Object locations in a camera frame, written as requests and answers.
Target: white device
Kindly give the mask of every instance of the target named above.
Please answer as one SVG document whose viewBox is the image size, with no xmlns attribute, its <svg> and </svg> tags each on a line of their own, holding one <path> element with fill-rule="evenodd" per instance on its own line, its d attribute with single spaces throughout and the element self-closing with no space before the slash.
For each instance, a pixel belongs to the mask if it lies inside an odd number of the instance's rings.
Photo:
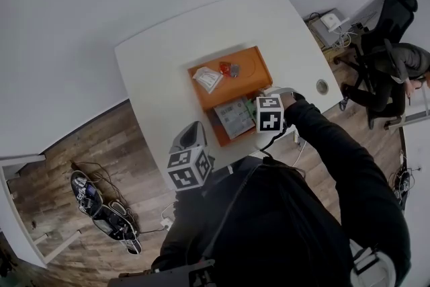
<svg viewBox="0 0 430 287">
<path fill-rule="evenodd" d="M 164 218 L 163 221 L 160 222 L 160 224 L 162 224 L 162 226 L 165 228 L 165 230 L 167 232 L 169 232 L 170 228 L 173 225 L 173 221 L 170 218 Z"/>
<path fill-rule="evenodd" d="M 349 17 L 346 17 L 341 21 L 334 13 L 328 13 L 321 17 L 321 22 L 327 27 L 329 32 L 333 32 L 339 26 L 349 21 Z"/>
</svg>

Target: white cube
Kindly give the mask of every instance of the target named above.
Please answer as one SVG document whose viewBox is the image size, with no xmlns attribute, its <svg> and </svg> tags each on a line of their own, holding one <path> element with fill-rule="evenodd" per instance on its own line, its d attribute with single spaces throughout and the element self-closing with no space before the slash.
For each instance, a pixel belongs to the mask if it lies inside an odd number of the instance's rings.
<svg viewBox="0 0 430 287">
<path fill-rule="evenodd" d="M 182 191 L 204 185 L 212 164 L 206 147 L 194 147 L 171 153 L 163 177 L 171 189 Z"/>
<path fill-rule="evenodd" d="M 257 97 L 257 132 L 280 133 L 284 127 L 284 106 L 279 95 Z"/>
</svg>

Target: black jacket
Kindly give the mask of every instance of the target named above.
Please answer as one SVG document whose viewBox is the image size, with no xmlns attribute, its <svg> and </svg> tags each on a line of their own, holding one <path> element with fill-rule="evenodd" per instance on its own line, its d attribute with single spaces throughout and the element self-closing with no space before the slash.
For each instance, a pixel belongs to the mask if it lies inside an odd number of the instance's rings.
<svg viewBox="0 0 430 287">
<path fill-rule="evenodd" d="M 276 282 L 348 286 L 350 238 L 389 255 L 400 282 L 410 268 L 409 233 L 373 158 L 304 100 L 285 114 L 336 180 L 343 226 L 296 170 L 275 161 L 262 164 L 236 201 L 215 244 L 211 258 L 216 261 L 217 286 L 257 281 L 266 286 Z M 199 261 L 248 174 L 237 170 L 205 197 L 198 190 L 178 193 L 175 223 L 153 268 L 166 270 Z"/>
</svg>

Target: black sleeve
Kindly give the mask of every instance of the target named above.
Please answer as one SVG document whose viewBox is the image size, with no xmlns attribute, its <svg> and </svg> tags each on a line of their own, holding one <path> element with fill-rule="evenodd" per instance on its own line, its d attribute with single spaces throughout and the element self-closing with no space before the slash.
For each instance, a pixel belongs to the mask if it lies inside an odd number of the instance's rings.
<svg viewBox="0 0 430 287">
<path fill-rule="evenodd" d="M 362 247 L 377 247 L 394 262 L 399 285 L 411 267 L 411 243 L 400 206 L 373 157 L 305 100 L 285 117 L 319 153 L 336 181 L 342 227 Z"/>
<path fill-rule="evenodd" d="M 160 249 L 160 256 L 151 268 L 169 270 L 185 265 L 186 254 L 191 240 L 200 227 L 198 220 L 204 207 L 200 188 L 177 192 L 175 202 L 175 221 L 167 233 Z"/>
</svg>

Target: desk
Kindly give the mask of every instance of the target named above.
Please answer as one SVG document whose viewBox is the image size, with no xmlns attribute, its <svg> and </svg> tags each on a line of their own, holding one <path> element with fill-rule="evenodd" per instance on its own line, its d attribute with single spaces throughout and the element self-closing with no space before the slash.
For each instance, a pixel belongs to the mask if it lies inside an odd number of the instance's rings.
<svg viewBox="0 0 430 287">
<path fill-rule="evenodd" d="M 16 256 L 26 262 L 47 268 L 47 264 L 54 259 L 62 250 L 68 247 L 74 240 L 80 237 L 81 232 L 75 232 L 64 243 L 57 247 L 47 256 L 43 256 L 37 244 L 48 238 L 43 235 L 33 241 L 26 227 L 24 226 L 19 213 L 13 203 L 12 196 L 3 172 L 3 166 L 26 164 L 34 161 L 45 160 L 44 155 L 19 157 L 14 159 L 0 159 L 0 228 L 5 235 L 7 242 Z"/>
<path fill-rule="evenodd" d="M 175 136 L 196 120 L 206 130 L 215 169 L 270 141 L 273 135 L 252 134 L 220 147 L 187 74 L 188 67 L 252 46 L 258 46 L 274 86 L 293 87 L 322 112 L 341 101 L 324 55 L 288 0 L 219 1 L 158 24 L 115 48 L 134 113 L 160 170 L 167 166 Z M 326 95 L 316 90 L 319 79 L 329 86 Z"/>
</svg>

